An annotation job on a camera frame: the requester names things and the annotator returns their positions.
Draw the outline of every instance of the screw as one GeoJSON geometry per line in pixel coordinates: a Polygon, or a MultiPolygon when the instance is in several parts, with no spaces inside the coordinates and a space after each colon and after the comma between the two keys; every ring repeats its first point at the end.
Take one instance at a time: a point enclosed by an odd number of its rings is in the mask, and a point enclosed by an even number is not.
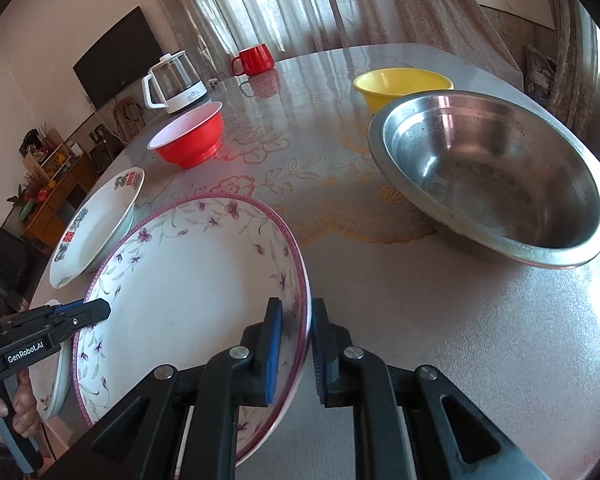
{"type": "Polygon", "coordinates": [[[161,381],[165,379],[170,379],[173,375],[173,366],[170,365],[160,365],[154,370],[154,377],[161,381]]]}
{"type": "Polygon", "coordinates": [[[347,346],[344,349],[344,355],[349,359],[360,359],[365,354],[365,351],[358,346],[347,346]]]}
{"type": "Polygon", "coordinates": [[[234,346],[229,350],[229,355],[234,359],[244,359],[249,355],[249,349],[246,346],[234,346]]]}
{"type": "Polygon", "coordinates": [[[416,373],[427,381],[434,381],[438,377],[438,370],[431,365],[422,365],[418,367],[416,373]]]}

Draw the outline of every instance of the stainless steel bowl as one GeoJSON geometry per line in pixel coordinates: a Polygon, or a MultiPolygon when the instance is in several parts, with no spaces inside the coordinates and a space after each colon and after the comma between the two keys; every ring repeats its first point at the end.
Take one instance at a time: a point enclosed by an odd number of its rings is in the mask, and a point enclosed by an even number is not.
{"type": "Polygon", "coordinates": [[[600,252],[597,160],[568,131],[507,101],[413,94],[368,131],[384,175],[435,221],[500,254],[549,268],[600,252]]]}

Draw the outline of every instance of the dining table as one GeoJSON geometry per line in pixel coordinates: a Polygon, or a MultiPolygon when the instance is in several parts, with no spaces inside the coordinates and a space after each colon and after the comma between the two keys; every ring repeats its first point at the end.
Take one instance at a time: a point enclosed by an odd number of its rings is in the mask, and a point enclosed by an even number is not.
{"type": "MultiPolygon", "coordinates": [[[[311,292],[355,345],[387,364],[439,368],[552,479],[586,476],[600,458],[600,254],[573,269],[491,260],[436,234],[431,219],[378,170],[372,117],[353,79],[385,67],[433,70],[563,126],[528,96],[423,44],[376,44],[308,54],[209,88],[222,102],[220,149],[182,170],[147,149],[179,114],[156,119],[91,191],[139,166],[134,224],[205,192],[252,196],[286,222],[311,292]]],[[[47,266],[32,305],[83,298],[93,274],[59,290],[47,266]]],[[[47,422],[70,447],[87,430],[71,389],[47,422]]],[[[354,478],[350,408],[324,408],[312,360],[279,426],[236,469],[246,479],[354,478]]]]}

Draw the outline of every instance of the television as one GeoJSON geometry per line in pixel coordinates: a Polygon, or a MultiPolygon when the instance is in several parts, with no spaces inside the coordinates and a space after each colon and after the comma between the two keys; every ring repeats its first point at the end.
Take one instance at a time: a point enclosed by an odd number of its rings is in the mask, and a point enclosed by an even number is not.
{"type": "Polygon", "coordinates": [[[160,61],[163,52],[140,7],[111,27],[74,65],[84,91],[101,108],[160,61]]]}

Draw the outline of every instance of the glass kettle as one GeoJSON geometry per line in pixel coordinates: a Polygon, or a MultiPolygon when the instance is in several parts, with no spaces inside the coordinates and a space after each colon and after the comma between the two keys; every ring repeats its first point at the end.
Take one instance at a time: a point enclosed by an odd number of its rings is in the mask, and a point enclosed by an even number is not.
{"type": "Polygon", "coordinates": [[[165,108],[171,114],[202,99],[206,87],[187,54],[181,50],[176,54],[165,54],[149,69],[142,78],[142,93],[148,108],[165,108]],[[157,103],[152,100],[149,82],[154,86],[157,103]]]}

